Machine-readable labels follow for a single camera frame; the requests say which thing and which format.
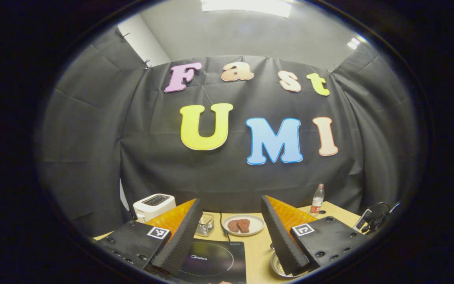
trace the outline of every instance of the ceiling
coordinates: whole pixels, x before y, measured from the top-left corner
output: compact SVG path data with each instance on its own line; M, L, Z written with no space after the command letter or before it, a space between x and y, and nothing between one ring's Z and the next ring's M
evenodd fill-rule
M140 15L171 61L256 55L334 69L358 36L318 7L291 2L288 18L256 11L202 11L201 0L167 0Z

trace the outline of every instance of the white plate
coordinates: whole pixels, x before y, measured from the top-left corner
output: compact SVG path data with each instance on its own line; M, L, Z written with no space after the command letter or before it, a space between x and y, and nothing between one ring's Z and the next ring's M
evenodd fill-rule
M248 227L248 230L250 230L250 232L241 233L241 231L239 231L239 232L235 233L235 232L232 232L231 230L229 230L229 227L227 226L227 224L229 224L230 221L236 220L236 219L248 219L250 221L250 226ZM229 234L247 236L247 235L254 235L254 234L260 232L264 228L265 223L261 218L256 217L256 216L234 215L234 216L231 216L231 217L225 219L222 222L222 226L223 226L223 228L225 228L225 230L227 230L227 232L229 232Z

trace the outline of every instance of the metal bowl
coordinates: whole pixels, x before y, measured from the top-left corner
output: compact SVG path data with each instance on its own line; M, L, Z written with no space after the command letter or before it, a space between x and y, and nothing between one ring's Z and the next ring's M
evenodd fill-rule
M281 263L279 262L278 256L276 255L276 252L274 252L274 254L272 255L271 266L272 266L272 270L274 270L275 273L277 273L280 276L288 277L288 278L299 277L301 275L308 273L308 271L305 271L299 275L293 275L292 273L290 273L288 275L285 274L285 272L283 271L283 267L281 266Z

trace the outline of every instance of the induction cooktop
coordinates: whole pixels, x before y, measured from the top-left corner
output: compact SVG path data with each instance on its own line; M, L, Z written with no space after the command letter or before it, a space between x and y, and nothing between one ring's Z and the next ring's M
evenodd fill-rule
M245 244L197 239L173 280L177 283L246 284Z

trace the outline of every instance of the white toaster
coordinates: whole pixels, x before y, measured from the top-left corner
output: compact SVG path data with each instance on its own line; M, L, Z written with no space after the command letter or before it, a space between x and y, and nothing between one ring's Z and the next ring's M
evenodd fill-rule
M148 222L160 214L176 207L174 196L154 194L133 204L138 220Z

